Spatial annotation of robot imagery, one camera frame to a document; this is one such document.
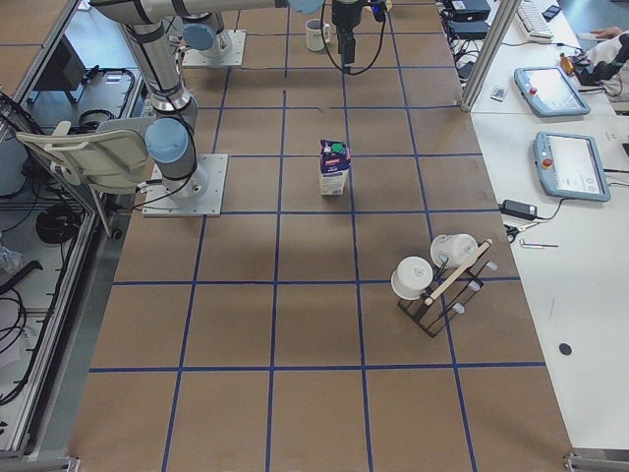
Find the milk carton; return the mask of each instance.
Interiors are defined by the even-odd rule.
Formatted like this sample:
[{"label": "milk carton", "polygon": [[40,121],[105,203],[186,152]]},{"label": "milk carton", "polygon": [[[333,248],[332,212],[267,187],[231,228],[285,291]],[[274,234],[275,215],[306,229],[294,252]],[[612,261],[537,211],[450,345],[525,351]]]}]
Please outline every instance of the milk carton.
[{"label": "milk carton", "polygon": [[321,140],[319,189],[322,195],[343,194],[350,163],[350,152],[344,143]]}]

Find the touchscreen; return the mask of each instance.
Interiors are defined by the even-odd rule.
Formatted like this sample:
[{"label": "touchscreen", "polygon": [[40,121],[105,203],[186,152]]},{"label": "touchscreen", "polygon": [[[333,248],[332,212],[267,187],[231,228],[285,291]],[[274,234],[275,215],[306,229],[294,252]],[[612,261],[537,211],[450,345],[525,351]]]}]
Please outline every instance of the touchscreen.
[{"label": "touchscreen", "polygon": [[526,71],[527,82],[538,92],[536,97],[550,110],[578,110],[583,108],[558,69]]},{"label": "touchscreen", "polygon": [[587,140],[549,136],[557,189],[601,194],[599,174]]}]

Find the power adapter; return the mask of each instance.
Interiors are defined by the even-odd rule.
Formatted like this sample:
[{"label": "power adapter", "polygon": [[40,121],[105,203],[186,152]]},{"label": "power adapter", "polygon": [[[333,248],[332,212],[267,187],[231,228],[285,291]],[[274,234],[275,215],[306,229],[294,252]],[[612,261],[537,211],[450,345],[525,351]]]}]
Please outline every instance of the power adapter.
[{"label": "power adapter", "polygon": [[514,202],[513,200],[505,200],[498,206],[502,214],[515,216],[516,218],[527,219],[533,221],[538,217],[538,208],[535,205]]},{"label": "power adapter", "polygon": [[472,75],[472,69],[474,69],[474,61],[468,61],[466,64],[458,68],[457,73],[459,75],[459,79],[467,81]]}]

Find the keyboard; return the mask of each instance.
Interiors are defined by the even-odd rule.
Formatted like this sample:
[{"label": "keyboard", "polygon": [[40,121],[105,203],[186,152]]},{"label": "keyboard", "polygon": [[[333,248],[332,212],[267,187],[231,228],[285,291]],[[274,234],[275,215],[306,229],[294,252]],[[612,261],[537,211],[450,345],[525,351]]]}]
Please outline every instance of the keyboard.
[{"label": "keyboard", "polygon": [[552,42],[552,30],[548,27],[542,12],[531,0],[522,0],[515,23],[529,41]]}]

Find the white cup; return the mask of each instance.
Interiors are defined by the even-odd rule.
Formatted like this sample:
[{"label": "white cup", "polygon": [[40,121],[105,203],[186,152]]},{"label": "white cup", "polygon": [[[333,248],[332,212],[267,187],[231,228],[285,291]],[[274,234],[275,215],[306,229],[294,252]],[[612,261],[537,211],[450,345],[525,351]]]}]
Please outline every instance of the white cup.
[{"label": "white cup", "polygon": [[391,275],[391,288],[404,300],[417,300],[432,282],[432,267],[429,262],[412,256],[398,264]]},{"label": "white cup", "polygon": [[319,52],[323,49],[325,43],[330,42],[331,28],[328,23],[323,24],[323,35],[321,35],[321,21],[308,20],[306,22],[306,47],[313,52]]},{"label": "white cup", "polygon": [[469,234],[441,234],[430,244],[430,257],[435,266],[446,268],[460,266],[479,248]]}]

